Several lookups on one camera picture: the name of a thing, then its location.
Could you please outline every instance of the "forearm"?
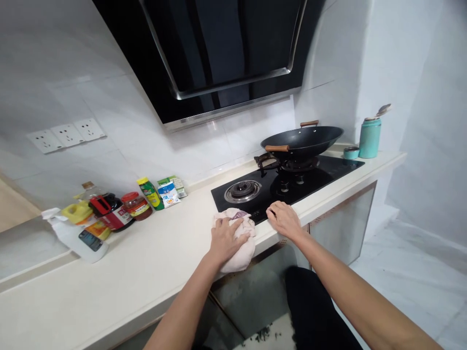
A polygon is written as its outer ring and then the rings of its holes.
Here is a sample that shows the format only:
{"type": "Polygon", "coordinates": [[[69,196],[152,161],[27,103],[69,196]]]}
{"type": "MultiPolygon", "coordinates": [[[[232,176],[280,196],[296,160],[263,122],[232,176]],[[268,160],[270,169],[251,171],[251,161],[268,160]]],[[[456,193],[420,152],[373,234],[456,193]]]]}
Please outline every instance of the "forearm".
{"type": "Polygon", "coordinates": [[[175,298],[144,350],[190,349],[199,317],[220,264],[205,255],[175,298]]]}
{"type": "Polygon", "coordinates": [[[372,349],[440,349],[425,332],[310,235],[296,237],[294,243],[372,349]]]}

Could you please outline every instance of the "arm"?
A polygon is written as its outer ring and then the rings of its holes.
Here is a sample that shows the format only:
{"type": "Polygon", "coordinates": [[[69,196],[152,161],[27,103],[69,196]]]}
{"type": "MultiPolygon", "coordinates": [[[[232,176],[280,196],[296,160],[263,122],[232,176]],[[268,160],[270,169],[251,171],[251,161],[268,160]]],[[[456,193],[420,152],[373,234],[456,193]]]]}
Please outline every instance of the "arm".
{"type": "Polygon", "coordinates": [[[272,226],[303,252],[328,293],[371,349],[441,349],[364,279],[304,232],[291,206],[274,202],[267,215],[272,226]]]}
{"type": "Polygon", "coordinates": [[[248,240],[246,234],[237,239],[234,233],[243,218],[229,226],[230,218],[219,219],[211,230],[209,252],[175,298],[162,321],[152,333],[144,350],[188,350],[195,338],[204,303],[220,268],[248,240]]]}

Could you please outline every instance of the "black wok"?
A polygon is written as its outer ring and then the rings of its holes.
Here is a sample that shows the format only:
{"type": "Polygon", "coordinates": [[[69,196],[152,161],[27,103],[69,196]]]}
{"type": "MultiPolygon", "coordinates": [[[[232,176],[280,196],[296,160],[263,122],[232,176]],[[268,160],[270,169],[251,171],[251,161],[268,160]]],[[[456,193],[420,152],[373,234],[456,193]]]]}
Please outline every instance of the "black wok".
{"type": "Polygon", "coordinates": [[[261,142],[261,147],[280,160],[300,162],[313,158],[331,147],[344,133],[336,126],[303,128],[308,125],[318,125],[318,122],[304,122],[300,124],[301,129],[268,137],[261,142]]]}

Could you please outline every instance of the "chili sauce jar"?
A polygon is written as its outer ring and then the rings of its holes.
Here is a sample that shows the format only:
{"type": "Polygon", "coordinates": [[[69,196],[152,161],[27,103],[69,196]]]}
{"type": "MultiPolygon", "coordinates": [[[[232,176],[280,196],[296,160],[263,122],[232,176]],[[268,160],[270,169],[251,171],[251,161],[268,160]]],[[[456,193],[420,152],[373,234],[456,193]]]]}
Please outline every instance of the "chili sauce jar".
{"type": "Polygon", "coordinates": [[[152,208],[149,203],[138,192],[130,192],[122,197],[123,205],[128,213],[136,221],[146,219],[152,214],[152,208]]]}

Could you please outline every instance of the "white countertop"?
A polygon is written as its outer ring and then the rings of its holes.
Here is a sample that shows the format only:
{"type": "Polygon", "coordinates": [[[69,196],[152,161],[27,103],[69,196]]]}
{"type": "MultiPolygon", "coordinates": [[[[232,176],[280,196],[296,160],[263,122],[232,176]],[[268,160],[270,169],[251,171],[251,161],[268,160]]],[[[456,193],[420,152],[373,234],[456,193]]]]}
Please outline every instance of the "white countertop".
{"type": "MultiPolygon", "coordinates": [[[[340,157],[341,152],[324,155],[340,157]]],[[[365,165],[293,208],[305,225],[400,165],[405,157],[403,152],[380,152],[376,158],[361,159],[365,165]]],[[[104,349],[150,321],[125,326],[131,320],[149,311],[152,318],[161,315],[209,249],[212,216],[217,211],[211,189],[255,169],[256,164],[249,162],[193,186],[182,203],[116,234],[107,255],[95,264],[76,260],[0,293],[0,348],[104,349]]],[[[256,226],[255,254],[278,241],[269,222],[256,226]]]]}

